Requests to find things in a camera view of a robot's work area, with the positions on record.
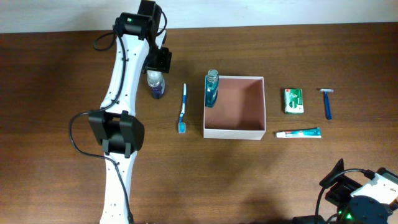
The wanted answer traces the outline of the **blue Listerine mouthwash bottle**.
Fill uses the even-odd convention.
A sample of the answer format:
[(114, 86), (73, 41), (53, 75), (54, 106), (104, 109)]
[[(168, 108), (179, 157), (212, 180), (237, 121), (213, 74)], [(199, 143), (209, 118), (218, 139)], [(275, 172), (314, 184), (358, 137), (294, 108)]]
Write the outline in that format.
[(205, 106), (212, 108), (218, 96), (219, 73), (215, 69), (208, 71), (205, 82)]

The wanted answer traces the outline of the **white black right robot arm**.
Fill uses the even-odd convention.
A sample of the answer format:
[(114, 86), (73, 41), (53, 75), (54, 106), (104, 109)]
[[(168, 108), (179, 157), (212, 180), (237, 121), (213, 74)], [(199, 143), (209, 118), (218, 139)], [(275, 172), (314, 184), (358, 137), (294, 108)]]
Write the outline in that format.
[[(294, 217), (294, 224), (387, 224), (397, 211), (397, 174), (385, 167), (345, 169), (340, 159), (319, 183), (315, 214)], [(320, 215), (320, 202), (325, 199), (336, 212), (325, 219)]]

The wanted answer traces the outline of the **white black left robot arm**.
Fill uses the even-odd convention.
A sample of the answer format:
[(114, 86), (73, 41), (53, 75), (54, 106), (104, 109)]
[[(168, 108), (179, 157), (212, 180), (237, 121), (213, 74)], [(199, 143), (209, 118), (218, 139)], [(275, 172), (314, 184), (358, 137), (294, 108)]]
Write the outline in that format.
[(141, 1), (138, 12), (123, 12), (113, 29), (116, 60), (108, 92), (88, 121), (106, 164), (104, 209), (101, 223), (133, 223), (129, 207), (132, 169), (144, 142), (144, 125), (136, 118), (136, 96), (143, 73), (163, 75), (170, 70), (172, 53), (163, 44), (159, 27), (164, 15), (154, 1)]

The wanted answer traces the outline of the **purple foam pump bottle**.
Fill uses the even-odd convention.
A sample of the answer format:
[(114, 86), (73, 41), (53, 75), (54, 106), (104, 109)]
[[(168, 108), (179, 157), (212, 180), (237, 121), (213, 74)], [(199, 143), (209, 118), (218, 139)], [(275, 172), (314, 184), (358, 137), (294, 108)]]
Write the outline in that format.
[(155, 99), (160, 99), (165, 93), (165, 79), (162, 72), (148, 70), (147, 82)]

